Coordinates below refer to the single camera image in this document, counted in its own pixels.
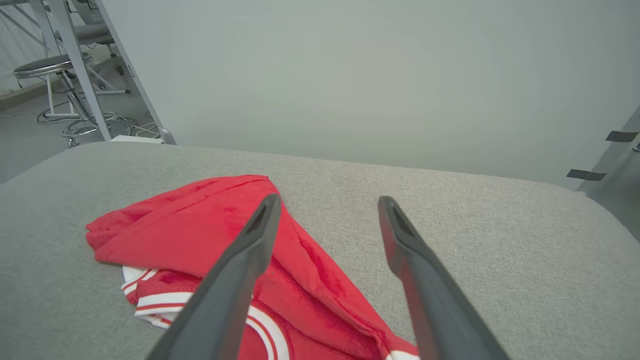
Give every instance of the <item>gray fabric surface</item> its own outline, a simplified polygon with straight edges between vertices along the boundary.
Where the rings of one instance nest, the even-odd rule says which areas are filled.
[[[190,182],[271,178],[291,215],[391,329],[412,339],[385,264],[376,201],[393,196],[513,359],[637,359],[640,245],[581,193],[530,181],[271,154],[92,143],[3,186],[7,359],[141,359],[162,330],[135,320],[118,267],[84,225]]]

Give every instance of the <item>white trim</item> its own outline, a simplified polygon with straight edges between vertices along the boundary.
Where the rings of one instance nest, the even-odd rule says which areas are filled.
[[[162,313],[162,314],[158,314],[158,315],[162,316],[163,318],[165,318],[165,319],[167,319],[167,320],[169,320],[171,322],[174,322],[175,319],[178,317],[178,314],[179,313]]]
[[[120,287],[120,289],[124,289],[125,286],[128,286],[129,284],[140,280],[140,278],[143,275],[145,276],[145,278],[143,280],[147,280],[149,277],[152,277],[153,275],[155,275],[158,272],[158,270],[155,270],[155,269],[143,269],[142,271],[140,271],[140,274],[135,275],[131,280],[127,280],[127,276],[130,276],[131,273],[134,273],[134,272],[136,272],[138,270],[139,269],[137,269],[137,268],[131,268],[129,266],[123,266],[122,267],[122,274],[124,275],[125,283]]]
[[[155,295],[147,295],[138,299],[138,307],[156,305],[156,304],[186,304],[193,293],[189,292],[177,292],[177,293],[162,293]]]
[[[182,306],[154,307],[153,309],[136,310],[134,316],[153,315],[161,313],[179,313],[184,308]]]
[[[385,360],[420,360],[420,358],[408,352],[393,350]]]
[[[146,320],[146,321],[150,322],[154,326],[161,327],[163,329],[169,329],[169,324],[160,321],[160,319],[158,319],[158,318],[156,318],[154,316],[142,315],[142,316],[137,316],[137,318],[140,318],[142,320]]]
[[[269,315],[263,313],[260,309],[256,307],[249,306],[249,316],[253,317],[258,321],[264,328],[267,330],[269,335],[271,335],[271,339],[273,340],[273,344],[275,345],[275,353],[278,356],[278,360],[289,360],[289,346],[287,344],[287,340],[284,338],[282,331],[280,330],[278,324],[276,324]],[[265,344],[266,348],[271,347],[271,345],[267,342]]]
[[[145,275],[145,276],[142,278],[142,281],[144,281],[144,280],[149,280],[153,275],[155,275],[155,274],[157,274],[157,273],[158,273],[158,270],[156,270],[156,269],[151,269],[151,271],[150,271],[147,275]]]
[[[130,292],[134,291],[135,289],[138,288],[138,283],[134,283],[133,285],[131,285],[128,288],[122,288],[122,291],[124,291],[124,295],[128,295]]]
[[[249,318],[246,319],[246,323],[253,330],[255,330],[255,332],[257,332],[258,335],[260,336],[260,339],[262,339],[262,342],[264,343],[264,348],[267,349],[267,360],[273,360],[273,351],[275,349],[271,346],[271,342],[269,341],[267,334],[262,330],[262,327],[260,327],[260,325],[258,325],[257,323],[255,323],[253,320]]]

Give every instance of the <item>stool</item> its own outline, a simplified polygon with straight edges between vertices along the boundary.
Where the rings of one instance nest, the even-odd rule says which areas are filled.
[[[93,61],[93,58],[90,54],[83,53],[83,61],[84,63],[88,63]],[[69,56],[59,55],[23,65],[15,69],[13,71],[13,75],[17,79],[36,78],[49,74],[56,74],[58,76],[58,78],[62,82],[62,85],[64,86],[65,95],[79,115],[79,118],[77,118],[77,120],[65,126],[60,132],[60,135],[62,137],[68,139],[68,146],[73,147],[78,144],[78,142],[76,141],[77,137],[98,131],[98,124],[95,121],[95,117],[93,115],[90,115],[90,112],[87,110],[82,100],[80,100],[80,98],[78,97],[78,94],[71,81],[69,81],[68,77],[66,77],[65,71],[69,69],[73,69],[73,65],[71,64]],[[125,118],[119,117],[117,114],[112,112],[105,113],[105,115],[108,115],[104,119],[107,126],[117,121],[123,121],[127,124],[129,132],[131,132],[132,128]]]
[[[110,56],[112,58],[118,57],[118,55],[111,48],[111,44],[115,44],[113,37],[109,33],[109,28],[107,28],[107,24],[89,24],[89,25],[75,25],[74,32],[76,33],[76,38],[78,39],[78,44],[81,45],[91,45],[91,44],[101,44],[107,45],[109,49]],[[62,37],[60,36],[60,31],[53,33],[58,40],[62,41]],[[120,76],[124,76],[124,69],[122,65],[116,65],[115,70],[120,74]]]

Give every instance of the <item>red and white striped hem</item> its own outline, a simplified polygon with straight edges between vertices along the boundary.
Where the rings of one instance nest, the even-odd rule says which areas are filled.
[[[190,292],[175,292],[141,297],[134,315],[179,313],[192,295]]]
[[[128,295],[130,292],[138,288],[138,281],[144,281],[150,279],[153,275],[157,274],[158,270],[148,269],[134,279],[127,281],[120,288],[124,291],[124,295]]]
[[[152,325],[161,327],[163,329],[169,329],[169,326],[173,323],[173,321],[161,316],[161,315],[142,315],[137,316],[140,319],[146,320],[150,322]]]

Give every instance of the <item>gray wall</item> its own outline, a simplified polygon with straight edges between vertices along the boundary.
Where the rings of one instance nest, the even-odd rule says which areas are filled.
[[[570,189],[640,99],[637,0],[104,0],[178,144]]]

